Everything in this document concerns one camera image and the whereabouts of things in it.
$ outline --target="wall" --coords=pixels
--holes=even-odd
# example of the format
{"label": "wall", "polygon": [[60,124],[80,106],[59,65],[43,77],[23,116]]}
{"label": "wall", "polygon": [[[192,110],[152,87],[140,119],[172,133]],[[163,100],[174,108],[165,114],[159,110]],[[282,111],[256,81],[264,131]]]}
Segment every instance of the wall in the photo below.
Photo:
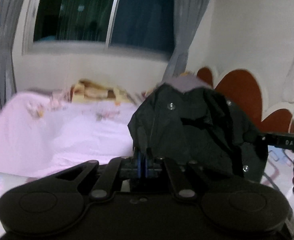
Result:
{"label": "wall", "polygon": [[219,76],[247,69],[266,94],[264,110],[282,101],[294,58],[294,0],[215,0],[209,36],[200,66]]}
{"label": "wall", "polygon": [[[160,82],[167,61],[115,54],[27,54],[22,55],[23,31],[29,0],[25,0],[20,14],[13,47],[13,65],[18,91],[29,88],[61,89],[79,78],[120,85],[128,91],[140,92]],[[206,54],[213,12],[206,12],[191,46],[189,64],[200,67]]]}

